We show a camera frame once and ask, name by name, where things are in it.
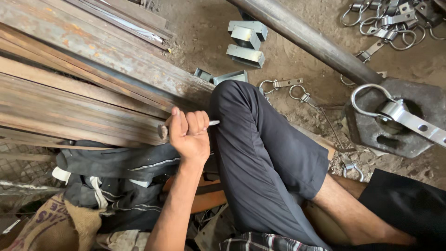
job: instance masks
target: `hammer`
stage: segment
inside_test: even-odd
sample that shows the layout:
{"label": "hammer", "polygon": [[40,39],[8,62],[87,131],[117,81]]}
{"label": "hammer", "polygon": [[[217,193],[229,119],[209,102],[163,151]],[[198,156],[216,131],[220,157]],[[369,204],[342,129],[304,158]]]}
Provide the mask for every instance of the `hammer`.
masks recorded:
{"label": "hammer", "polygon": [[[220,123],[220,120],[211,120],[209,121],[209,126],[214,126]],[[167,140],[167,136],[169,135],[169,128],[165,124],[159,124],[158,128],[158,135],[162,140]]]}

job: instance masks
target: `black trousers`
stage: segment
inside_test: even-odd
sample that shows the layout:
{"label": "black trousers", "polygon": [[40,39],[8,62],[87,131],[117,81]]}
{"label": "black trousers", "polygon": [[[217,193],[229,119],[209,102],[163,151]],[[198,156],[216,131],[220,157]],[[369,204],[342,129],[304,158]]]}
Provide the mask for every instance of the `black trousers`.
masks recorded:
{"label": "black trousers", "polygon": [[312,199],[328,150],[297,131],[251,84],[228,80],[212,93],[209,116],[220,179],[239,230],[322,241],[296,202]]}
{"label": "black trousers", "polygon": [[[242,232],[280,234],[331,249],[304,216],[325,179],[328,151],[293,127],[251,84],[228,80],[212,93],[209,116],[220,179]],[[376,169],[359,201],[415,236],[416,247],[368,244],[335,250],[426,250],[446,245],[446,192]]]}

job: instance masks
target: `cast iron block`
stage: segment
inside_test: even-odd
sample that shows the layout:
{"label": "cast iron block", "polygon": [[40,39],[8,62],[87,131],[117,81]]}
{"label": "cast iron block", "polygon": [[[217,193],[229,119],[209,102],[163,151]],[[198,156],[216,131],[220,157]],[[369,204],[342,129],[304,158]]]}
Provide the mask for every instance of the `cast iron block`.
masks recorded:
{"label": "cast iron block", "polygon": [[[386,78],[381,84],[395,99],[403,99],[410,113],[445,130],[446,92],[438,86]],[[358,107],[379,113],[387,98],[378,89],[369,88],[356,96]],[[358,113],[351,104],[345,114],[352,142],[390,154],[414,158],[434,143],[394,121],[383,121]]]}

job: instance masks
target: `metal tube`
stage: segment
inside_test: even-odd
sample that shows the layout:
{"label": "metal tube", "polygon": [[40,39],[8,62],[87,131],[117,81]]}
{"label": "metal tube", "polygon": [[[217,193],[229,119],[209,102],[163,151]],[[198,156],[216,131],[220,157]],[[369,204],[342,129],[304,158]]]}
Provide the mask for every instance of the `metal tube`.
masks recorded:
{"label": "metal tube", "polygon": [[383,77],[275,0],[227,0],[358,85]]}

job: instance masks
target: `hand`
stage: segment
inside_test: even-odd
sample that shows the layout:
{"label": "hand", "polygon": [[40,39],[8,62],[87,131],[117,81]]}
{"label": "hand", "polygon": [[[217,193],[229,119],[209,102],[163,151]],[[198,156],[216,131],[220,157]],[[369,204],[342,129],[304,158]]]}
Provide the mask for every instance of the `hand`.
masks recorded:
{"label": "hand", "polygon": [[172,108],[172,116],[167,119],[170,144],[180,153],[182,161],[204,165],[209,158],[209,117],[205,111],[193,113],[180,112],[178,107]]}

